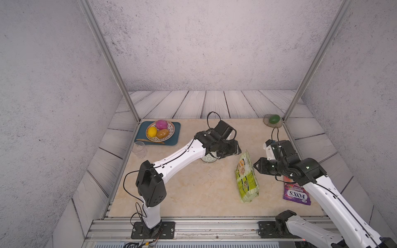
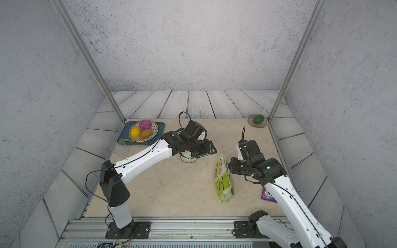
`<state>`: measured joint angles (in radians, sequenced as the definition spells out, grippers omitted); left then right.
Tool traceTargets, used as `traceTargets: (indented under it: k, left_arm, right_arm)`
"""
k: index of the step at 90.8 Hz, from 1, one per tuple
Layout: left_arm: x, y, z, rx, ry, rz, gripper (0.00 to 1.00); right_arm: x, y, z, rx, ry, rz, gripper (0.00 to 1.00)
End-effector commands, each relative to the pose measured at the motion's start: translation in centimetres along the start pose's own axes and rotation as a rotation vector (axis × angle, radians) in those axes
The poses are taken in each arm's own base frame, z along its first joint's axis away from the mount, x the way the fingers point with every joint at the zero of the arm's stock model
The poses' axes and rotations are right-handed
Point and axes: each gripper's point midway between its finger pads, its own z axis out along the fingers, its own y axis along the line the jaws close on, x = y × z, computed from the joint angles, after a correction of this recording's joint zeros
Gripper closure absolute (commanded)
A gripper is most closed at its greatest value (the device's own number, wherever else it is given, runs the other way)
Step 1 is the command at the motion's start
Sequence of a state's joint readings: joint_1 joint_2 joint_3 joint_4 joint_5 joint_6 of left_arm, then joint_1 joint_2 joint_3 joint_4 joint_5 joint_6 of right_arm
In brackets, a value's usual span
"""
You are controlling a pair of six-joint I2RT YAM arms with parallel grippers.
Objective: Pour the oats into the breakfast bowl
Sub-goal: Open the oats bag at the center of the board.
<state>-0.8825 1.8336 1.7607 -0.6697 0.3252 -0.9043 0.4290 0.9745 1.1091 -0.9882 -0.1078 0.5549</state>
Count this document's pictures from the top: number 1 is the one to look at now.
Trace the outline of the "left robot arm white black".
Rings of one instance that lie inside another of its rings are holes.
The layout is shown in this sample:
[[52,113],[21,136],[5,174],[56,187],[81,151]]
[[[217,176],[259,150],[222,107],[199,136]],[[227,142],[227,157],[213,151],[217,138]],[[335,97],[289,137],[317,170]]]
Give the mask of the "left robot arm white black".
[[[123,189],[137,200],[135,214],[140,218],[147,235],[154,237],[160,232],[160,204],[166,198],[165,185],[168,181],[180,170],[206,155],[220,160],[241,154],[236,136],[236,129],[220,120],[214,128],[209,127],[196,133],[187,145],[170,156],[154,163],[146,160],[138,170],[127,173],[123,180]],[[131,194],[125,187],[127,177],[133,173],[138,174],[135,181],[138,196]]]

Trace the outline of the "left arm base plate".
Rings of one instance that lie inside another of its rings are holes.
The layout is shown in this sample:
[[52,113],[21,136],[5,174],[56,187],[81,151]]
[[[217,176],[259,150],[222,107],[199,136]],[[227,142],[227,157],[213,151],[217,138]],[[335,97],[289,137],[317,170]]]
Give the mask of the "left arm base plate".
[[173,239],[175,235],[175,222],[162,222],[149,228],[145,222],[135,222],[131,239]]

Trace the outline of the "green oats bag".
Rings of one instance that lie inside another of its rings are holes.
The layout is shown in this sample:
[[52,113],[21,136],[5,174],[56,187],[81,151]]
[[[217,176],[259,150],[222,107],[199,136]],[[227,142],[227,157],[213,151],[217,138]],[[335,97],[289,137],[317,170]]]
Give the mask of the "green oats bag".
[[241,202],[249,203],[259,196],[259,184],[254,173],[250,154],[247,150],[240,156],[235,176]]

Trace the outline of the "white patterned breakfast bowl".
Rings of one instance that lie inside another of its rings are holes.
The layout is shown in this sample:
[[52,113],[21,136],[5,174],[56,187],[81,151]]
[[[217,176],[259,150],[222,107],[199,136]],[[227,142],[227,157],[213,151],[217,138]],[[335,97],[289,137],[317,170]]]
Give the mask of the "white patterned breakfast bowl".
[[214,163],[218,160],[217,153],[211,152],[205,155],[204,157],[202,157],[201,160],[205,163]]

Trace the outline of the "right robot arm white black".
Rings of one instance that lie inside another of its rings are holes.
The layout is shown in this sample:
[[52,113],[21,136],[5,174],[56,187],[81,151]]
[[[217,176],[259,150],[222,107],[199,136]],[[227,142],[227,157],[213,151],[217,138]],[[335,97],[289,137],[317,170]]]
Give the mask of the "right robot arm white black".
[[318,248],[395,248],[390,237],[381,236],[353,209],[336,189],[321,165],[312,158],[301,160],[290,141],[269,139],[263,145],[266,157],[254,163],[264,175],[285,176],[303,187],[320,204],[339,233],[309,223],[291,210],[275,217],[274,231],[259,235],[281,238],[300,237]]

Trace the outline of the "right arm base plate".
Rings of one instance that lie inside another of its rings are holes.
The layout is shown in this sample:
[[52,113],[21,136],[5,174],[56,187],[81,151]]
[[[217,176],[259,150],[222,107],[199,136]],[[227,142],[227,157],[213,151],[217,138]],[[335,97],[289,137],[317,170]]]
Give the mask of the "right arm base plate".
[[258,222],[258,235],[263,239],[281,238],[281,239],[294,239],[299,238],[291,234],[285,223],[281,221],[259,221]]

